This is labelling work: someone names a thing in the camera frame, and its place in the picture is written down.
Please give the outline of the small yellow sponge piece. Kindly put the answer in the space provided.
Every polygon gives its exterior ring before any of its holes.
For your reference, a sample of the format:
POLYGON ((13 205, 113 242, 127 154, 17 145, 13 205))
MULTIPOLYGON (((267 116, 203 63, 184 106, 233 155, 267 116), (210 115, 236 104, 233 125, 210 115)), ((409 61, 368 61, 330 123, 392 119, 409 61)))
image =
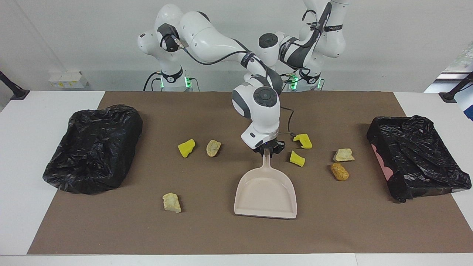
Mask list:
POLYGON ((306 159, 304 157, 301 157, 298 155, 295 151, 291 151, 290 157, 289 157, 289 162, 298 165, 299 167, 304 167, 304 164, 306 162, 306 159))

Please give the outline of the notched yellow sponge piece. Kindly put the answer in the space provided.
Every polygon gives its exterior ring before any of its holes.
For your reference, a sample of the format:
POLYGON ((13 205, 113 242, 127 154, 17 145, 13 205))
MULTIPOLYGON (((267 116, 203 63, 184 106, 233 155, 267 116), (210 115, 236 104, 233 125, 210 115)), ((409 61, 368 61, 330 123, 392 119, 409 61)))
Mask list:
POLYGON ((298 141, 301 144, 301 148, 303 149, 311 149, 313 148, 312 141, 309 138, 309 135, 306 133, 297 134, 294 136, 293 141, 298 141))

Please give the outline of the beige plastic dustpan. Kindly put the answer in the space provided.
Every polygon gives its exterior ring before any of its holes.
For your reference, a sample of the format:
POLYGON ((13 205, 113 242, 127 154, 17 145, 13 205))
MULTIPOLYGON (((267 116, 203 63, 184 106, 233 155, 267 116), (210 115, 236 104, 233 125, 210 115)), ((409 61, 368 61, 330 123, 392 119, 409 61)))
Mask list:
POLYGON ((270 165, 268 149, 262 166, 246 172, 235 192, 234 214, 277 219, 297 217, 297 198, 290 178, 270 165))

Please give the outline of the beige rounded foam chunk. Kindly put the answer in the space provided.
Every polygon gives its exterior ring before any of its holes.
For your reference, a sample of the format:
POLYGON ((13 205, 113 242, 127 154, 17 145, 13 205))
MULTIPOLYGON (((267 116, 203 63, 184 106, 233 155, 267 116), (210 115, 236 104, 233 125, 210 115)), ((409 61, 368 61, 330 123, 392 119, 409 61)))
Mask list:
POLYGON ((206 146, 206 153, 209 157, 215 157, 220 149, 221 143, 216 140, 210 140, 206 146))

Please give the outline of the orange-brown sponge chunk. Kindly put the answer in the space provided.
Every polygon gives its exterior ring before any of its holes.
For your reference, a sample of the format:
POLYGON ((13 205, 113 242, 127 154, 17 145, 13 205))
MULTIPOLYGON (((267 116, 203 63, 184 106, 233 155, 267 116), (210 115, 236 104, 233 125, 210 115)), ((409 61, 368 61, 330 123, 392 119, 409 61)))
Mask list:
POLYGON ((348 180, 349 173, 340 162, 335 162, 332 165, 330 165, 330 169, 336 180, 338 181, 348 180))

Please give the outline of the beige angular foam chunk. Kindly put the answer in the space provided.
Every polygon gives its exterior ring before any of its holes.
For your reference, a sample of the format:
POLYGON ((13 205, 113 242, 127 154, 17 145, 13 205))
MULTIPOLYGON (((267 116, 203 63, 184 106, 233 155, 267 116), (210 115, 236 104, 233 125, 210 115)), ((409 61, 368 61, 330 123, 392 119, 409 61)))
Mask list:
POLYGON ((350 148, 338 149, 333 157, 333 162, 354 161, 353 152, 350 148))

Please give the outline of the rounded yellow sponge chunk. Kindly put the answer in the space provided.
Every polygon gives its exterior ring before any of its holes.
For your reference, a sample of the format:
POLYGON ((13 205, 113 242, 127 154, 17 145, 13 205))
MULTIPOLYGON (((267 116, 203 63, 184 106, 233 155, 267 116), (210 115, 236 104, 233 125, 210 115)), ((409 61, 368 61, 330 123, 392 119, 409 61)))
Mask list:
POLYGON ((196 143, 194 139, 189 139, 188 141, 178 145, 178 150, 183 158, 187 158, 190 153, 194 150, 196 143))

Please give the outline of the beige jagged foam chunk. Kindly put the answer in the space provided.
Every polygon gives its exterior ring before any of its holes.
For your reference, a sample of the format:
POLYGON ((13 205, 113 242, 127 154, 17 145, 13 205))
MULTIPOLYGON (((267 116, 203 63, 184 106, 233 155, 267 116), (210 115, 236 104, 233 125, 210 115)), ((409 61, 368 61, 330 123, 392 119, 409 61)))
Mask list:
POLYGON ((162 196, 162 199, 165 211, 171 211, 176 214, 182 212, 178 195, 176 195, 174 192, 168 192, 162 196))

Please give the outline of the pink bin with black bag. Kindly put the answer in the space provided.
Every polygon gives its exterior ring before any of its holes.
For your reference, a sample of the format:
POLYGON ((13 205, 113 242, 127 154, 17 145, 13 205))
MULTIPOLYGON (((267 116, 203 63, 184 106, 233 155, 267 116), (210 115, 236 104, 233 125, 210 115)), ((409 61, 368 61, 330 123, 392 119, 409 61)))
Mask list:
POLYGON ((472 188, 469 174, 424 116, 375 117, 366 137, 397 202, 472 188))

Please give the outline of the black bag lined bin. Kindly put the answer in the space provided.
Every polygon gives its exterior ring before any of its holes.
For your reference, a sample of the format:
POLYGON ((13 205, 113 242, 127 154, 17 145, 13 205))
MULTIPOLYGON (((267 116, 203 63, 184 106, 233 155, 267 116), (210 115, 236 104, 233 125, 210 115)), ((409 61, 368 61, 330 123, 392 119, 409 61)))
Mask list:
POLYGON ((142 128, 140 114, 127 105, 73 113, 43 180, 60 190, 86 195, 120 187, 142 128))

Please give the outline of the brown table mat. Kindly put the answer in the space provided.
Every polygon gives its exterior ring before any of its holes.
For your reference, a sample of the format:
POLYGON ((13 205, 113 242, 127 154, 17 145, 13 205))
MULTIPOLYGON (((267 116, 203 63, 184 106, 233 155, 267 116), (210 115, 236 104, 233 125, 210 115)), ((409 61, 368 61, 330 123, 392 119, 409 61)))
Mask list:
POLYGON ((307 133, 313 148, 287 135, 271 165, 286 173, 297 195, 296 219, 235 216, 234 198, 245 172, 260 167, 240 135, 249 121, 229 92, 107 92, 99 108, 137 109, 143 131, 120 188, 99 195, 57 191, 29 254, 250 254, 463 253, 473 231, 451 195, 393 202, 366 139, 373 118, 404 116, 393 93, 284 93, 295 114, 291 129, 307 133), (183 158, 178 145, 194 139, 183 158), (210 140, 221 143, 209 157, 210 140), (334 154, 350 148, 354 161, 338 181, 334 154), (306 159, 289 162, 291 151, 306 159), (178 195, 182 212, 165 211, 162 196, 178 195))

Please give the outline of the white background desk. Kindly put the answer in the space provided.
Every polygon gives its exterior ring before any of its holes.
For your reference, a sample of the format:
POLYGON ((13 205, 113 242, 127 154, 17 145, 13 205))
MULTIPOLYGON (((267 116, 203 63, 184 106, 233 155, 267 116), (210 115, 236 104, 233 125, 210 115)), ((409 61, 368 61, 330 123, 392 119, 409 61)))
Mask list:
POLYGON ((470 73, 471 71, 443 71, 433 83, 425 89, 424 93, 449 92, 470 73))

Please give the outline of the pale blue board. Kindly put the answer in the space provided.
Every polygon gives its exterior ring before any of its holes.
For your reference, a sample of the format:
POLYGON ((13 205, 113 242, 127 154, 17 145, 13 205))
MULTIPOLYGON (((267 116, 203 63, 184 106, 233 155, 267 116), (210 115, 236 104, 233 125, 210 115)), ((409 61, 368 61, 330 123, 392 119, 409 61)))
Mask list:
POLYGON ((473 83, 456 93, 454 99, 465 116, 473 121, 473 83))

